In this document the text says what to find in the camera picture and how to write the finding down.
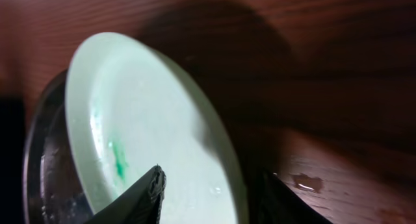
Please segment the pale green plate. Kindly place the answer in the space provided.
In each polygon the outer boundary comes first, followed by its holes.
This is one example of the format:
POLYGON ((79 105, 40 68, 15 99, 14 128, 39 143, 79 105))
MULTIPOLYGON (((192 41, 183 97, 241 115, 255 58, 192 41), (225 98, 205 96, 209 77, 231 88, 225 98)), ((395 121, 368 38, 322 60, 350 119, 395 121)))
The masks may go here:
POLYGON ((162 223, 249 221, 241 167, 220 117, 166 55, 115 32, 87 38, 68 68, 65 111, 93 213, 160 166, 162 223))

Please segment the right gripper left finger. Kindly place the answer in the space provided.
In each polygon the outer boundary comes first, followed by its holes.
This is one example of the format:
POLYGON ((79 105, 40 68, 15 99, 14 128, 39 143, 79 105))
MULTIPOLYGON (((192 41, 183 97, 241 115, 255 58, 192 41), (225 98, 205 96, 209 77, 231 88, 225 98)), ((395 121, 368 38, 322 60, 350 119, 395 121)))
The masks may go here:
POLYGON ((153 166, 86 224, 159 224, 165 188, 164 171, 153 166))

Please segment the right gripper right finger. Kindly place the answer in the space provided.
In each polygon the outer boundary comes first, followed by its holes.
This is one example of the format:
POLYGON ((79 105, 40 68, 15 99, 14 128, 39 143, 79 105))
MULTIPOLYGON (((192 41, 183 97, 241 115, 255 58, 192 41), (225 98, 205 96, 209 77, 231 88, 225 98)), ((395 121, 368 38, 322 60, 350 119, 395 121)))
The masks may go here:
POLYGON ((331 224, 271 172, 256 179, 256 223, 331 224))

